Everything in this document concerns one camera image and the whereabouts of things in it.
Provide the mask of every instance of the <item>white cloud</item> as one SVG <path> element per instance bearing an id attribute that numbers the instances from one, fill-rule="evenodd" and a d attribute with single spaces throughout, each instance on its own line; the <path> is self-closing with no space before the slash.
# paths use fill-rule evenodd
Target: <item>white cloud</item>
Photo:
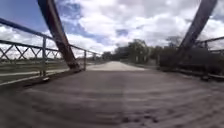
<path id="1" fill-rule="evenodd" d="M 125 45 L 134 38 L 148 45 L 166 45 L 169 36 L 183 37 L 201 0 L 65 0 L 63 6 L 79 4 L 81 26 L 94 35 L 104 36 L 103 44 Z M 219 0 L 213 15 L 223 17 L 224 2 Z M 125 29 L 127 35 L 117 36 Z M 203 36 L 224 35 L 221 19 L 210 20 Z"/>

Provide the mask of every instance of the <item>sky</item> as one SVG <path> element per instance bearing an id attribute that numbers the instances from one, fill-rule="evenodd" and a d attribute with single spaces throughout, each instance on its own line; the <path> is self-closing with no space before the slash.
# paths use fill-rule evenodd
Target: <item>sky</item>
<path id="1" fill-rule="evenodd" d="M 133 39 L 165 46 L 184 37 L 200 0 L 55 0 L 71 44 L 95 52 L 113 51 Z M 224 36 L 224 1 L 219 0 L 201 39 Z M 0 17 L 50 35 L 37 0 L 1 0 Z M 0 25 L 0 39 L 41 45 L 42 39 Z M 224 43 L 214 42 L 214 49 Z"/>

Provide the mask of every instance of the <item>bridge railing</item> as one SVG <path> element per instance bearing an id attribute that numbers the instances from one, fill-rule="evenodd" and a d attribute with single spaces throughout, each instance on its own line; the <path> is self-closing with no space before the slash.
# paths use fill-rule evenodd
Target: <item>bridge railing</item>
<path id="1" fill-rule="evenodd" d="M 42 38 L 42 41 L 38 42 L 40 46 L 23 44 L 20 40 L 18 42 L 21 43 L 0 39 L 0 84 L 30 77 L 47 77 L 69 70 L 57 47 L 48 46 L 49 42 L 61 41 L 1 18 L 0 24 Z M 74 45 L 69 47 L 72 48 L 80 70 L 85 70 L 91 62 L 96 62 L 96 56 L 99 56 L 98 53 Z"/>

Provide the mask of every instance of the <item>diagonal steel beam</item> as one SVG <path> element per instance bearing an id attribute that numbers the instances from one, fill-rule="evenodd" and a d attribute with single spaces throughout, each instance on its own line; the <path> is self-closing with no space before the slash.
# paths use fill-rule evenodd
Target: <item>diagonal steel beam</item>
<path id="1" fill-rule="evenodd" d="M 199 9 L 194 17 L 194 20 L 185 35 L 177 53 L 175 54 L 172 65 L 178 63 L 188 50 L 196 43 L 196 39 L 205 27 L 210 15 L 212 14 L 217 0 L 202 0 Z"/>
<path id="2" fill-rule="evenodd" d="M 56 45 L 67 65 L 70 69 L 79 68 L 63 30 L 54 0 L 38 0 L 38 4 L 52 36 L 57 40 L 55 41 Z"/>

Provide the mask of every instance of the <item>wooden bridge deck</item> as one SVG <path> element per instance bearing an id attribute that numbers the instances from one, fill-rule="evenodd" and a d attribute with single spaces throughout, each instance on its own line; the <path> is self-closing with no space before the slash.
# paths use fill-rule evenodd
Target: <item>wooden bridge deck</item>
<path id="1" fill-rule="evenodd" d="M 221 83 L 205 83 L 155 70 L 134 70 L 86 71 L 2 93 L 0 127 L 224 127 Z"/>

